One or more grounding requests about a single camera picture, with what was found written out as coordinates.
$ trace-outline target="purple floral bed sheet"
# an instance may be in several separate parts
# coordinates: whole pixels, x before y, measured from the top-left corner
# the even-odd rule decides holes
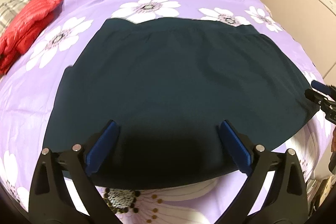
[[[301,45],[273,21],[260,0],[64,0],[59,16],[0,79],[1,181],[26,210],[31,179],[64,69],[74,64],[111,17],[134,23],[181,17],[216,20],[232,26],[251,24],[269,36],[310,83],[323,81]],[[307,180],[327,148],[333,128],[319,111],[276,151],[295,149]],[[269,172],[251,213],[260,209],[272,177]],[[134,191],[112,189],[105,198],[115,207],[129,207],[127,213],[118,213],[123,223],[214,223],[245,180],[246,176],[236,171],[193,185],[140,191],[133,205]],[[73,182],[66,179],[66,184],[76,208],[87,213]],[[104,194],[103,188],[97,189]]]

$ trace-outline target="red fluffy clothing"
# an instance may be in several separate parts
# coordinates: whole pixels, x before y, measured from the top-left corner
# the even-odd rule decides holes
[[[31,0],[16,15],[0,38],[0,75],[28,51],[35,39],[54,19],[53,11],[62,0]]]

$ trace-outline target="plaid blanket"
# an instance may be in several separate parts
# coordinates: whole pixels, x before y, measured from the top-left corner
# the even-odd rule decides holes
[[[11,0],[0,5],[0,36],[29,1],[31,0]]]

